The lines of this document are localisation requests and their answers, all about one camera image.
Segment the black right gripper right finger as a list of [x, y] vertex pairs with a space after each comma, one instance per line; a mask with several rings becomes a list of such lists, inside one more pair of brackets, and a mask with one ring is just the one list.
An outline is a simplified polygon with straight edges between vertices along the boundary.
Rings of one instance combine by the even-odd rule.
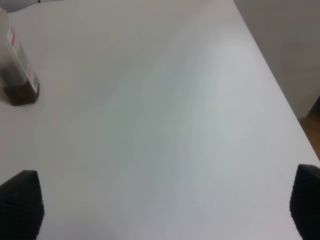
[[292, 187], [289, 210], [303, 240], [320, 238], [320, 168], [299, 164]]

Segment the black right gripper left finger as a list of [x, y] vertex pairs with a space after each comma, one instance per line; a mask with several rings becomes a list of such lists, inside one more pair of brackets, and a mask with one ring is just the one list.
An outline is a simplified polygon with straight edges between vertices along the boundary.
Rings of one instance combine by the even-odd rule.
[[23, 170], [0, 185], [0, 238], [35, 240], [45, 216], [38, 172]]

